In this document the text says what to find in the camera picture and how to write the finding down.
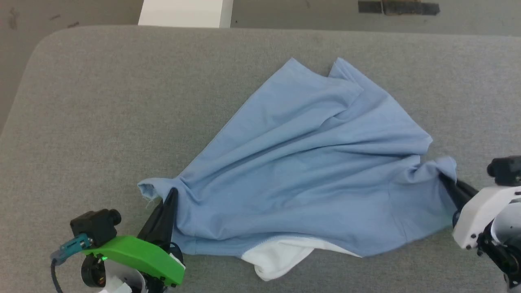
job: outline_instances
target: wrinkled cloth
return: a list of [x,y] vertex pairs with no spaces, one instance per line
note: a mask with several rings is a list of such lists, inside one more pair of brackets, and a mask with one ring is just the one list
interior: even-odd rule
[[421,163],[431,142],[345,60],[323,77],[291,59],[181,174],[138,186],[151,199],[178,189],[172,240],[184,253],[242,257],[296,237],[365,257],[451,224],[438,175],[456,180],[456,164]]

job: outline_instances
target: floor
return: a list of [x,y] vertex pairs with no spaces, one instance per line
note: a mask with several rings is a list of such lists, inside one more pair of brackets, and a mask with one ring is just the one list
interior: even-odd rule
[[[232,27],[521,36],[520,0],[432,0],[437,16],[359,14],[357,0],[234,0]],[[143,0],[0,0],[0,131],[38,42],[75,26],[134,25]]]

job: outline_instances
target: blue garment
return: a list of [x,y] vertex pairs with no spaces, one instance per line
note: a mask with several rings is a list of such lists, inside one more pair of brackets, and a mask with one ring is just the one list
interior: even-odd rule
[[240,257],[291,235],[364,257],[450,225],[455,207],[438,174],[455,180],[456,165],[420,163],[431,142],[343,59],[329,77],[291,59],[179,176],[139,187],[148,198],[179,190],[172,240],[188,254]]

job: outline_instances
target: black cable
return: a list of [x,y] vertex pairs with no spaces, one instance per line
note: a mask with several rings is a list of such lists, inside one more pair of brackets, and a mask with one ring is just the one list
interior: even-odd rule
[[56,278],[56,262],[56,259],[53,259],[53,261],[51,261],[51,278],[53,278],[54,288],[56,288],[56,292],[64,293],[61,290],[60,284],[58,283],[58,279]]

